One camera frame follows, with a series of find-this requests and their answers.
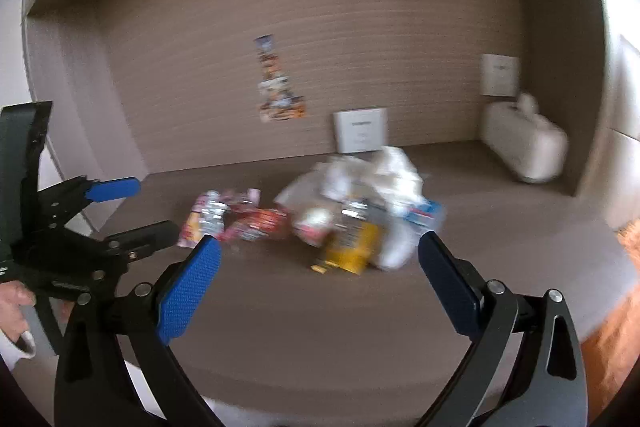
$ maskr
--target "white sign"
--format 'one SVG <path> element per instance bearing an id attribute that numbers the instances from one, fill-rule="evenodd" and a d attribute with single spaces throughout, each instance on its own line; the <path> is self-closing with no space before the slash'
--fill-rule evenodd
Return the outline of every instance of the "white sign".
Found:
<path id="1" fill-rule="evenodd" d="M 377 151 L 386 145 L 386 108 L 334 113 L 338 152 Z"/>
<path id="2" fill-rule="evenodd" d="M 482 94 L 490 96 L 516 96 L 520 60 L 503 55 L 482 56 Z"/>

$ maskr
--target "wooden back wall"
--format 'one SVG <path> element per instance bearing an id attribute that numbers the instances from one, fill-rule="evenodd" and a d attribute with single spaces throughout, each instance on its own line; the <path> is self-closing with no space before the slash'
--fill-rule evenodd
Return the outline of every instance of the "wooden back wall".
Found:
<path id="1" fill-rule="evenodd" d="M 114 85 L 151 172 L 335 150 L 332 112 L 388 107 L 394 145 L 474 139 L 484 53 L 520 55 L 520 0 L 102 0 Z M 308 116 L 262 123 L 273 34 Z"/>

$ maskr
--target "black device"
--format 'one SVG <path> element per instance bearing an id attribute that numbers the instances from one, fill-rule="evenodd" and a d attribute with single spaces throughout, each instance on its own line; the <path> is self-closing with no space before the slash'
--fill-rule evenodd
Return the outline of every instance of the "black device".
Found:
<path id="1" fill-rule="evenodd" d="M 0 113 L 0 282 L 20 280 L 38 295 L 36 310 L 60 354 L 56 426 L 223 426 L 168 347 L 186 329 L 218 270 L 219 244 L 205 236 L 156 283 L 142 282 L 127 296 L 116 297 L 129 263 L 174 244 L 177 227 L 165 221 L 103 241 L 65 229 L 92 201 L 132 195 L 138 184 L 132 178 L 101 183 L 81 177 L 38 192 L 50 110 L 50 102 L 39 102 Z M 501 281 L 485 281 L 471 263 L 453 257 L 434 232 L 421 238 L 418 258 L 454 328 L 471 345 L 417 427 L 586 425 L 580 346 L 558 290 L 523 296 Z M 64 335 L 49 297 L 77 303 Z M 520 350 L 499 403 L 478 414 L 507 341 L 518 332 L 523 333 Z M 166 419 L 143 409 L 117 335 L 129 337 Z M 1 367 L 0 382 L 10 381 L 7 375 Z M 46 425 L 15 382 L 9 388 L 11 402 L 3 404 L 0 414 L 13 410 L 14 425 Z M 21 423 L 25 415 L 29 423 Z"/>

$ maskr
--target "white sleeve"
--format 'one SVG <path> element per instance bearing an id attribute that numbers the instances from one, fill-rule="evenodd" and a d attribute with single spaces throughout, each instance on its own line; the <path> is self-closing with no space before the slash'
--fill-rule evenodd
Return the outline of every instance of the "white sleeve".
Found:
<path id="1" fill-rule="evenodd" d="M 21 335 L 26 351 L 21 350 L 12 341 L 10 341 L 3 331 L 0 330 L 0 355 L 9 368 L 14 370 L 15 363 L 20 359 L 32 359 L 36 354 L 36 344 L 33 341 L 31 331 L 25 331 Z"/>

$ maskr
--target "human hand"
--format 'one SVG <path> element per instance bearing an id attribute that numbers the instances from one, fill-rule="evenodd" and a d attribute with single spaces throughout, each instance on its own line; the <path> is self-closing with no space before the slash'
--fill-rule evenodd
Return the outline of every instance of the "human hand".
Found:
<path id="1" fill-rule="evenodd" d="M 0 330 L 12 343 L 29 329 L 19 305 L 33 306 L 35 303 L 36 296 L 21 282 L 0 283 Z"/>

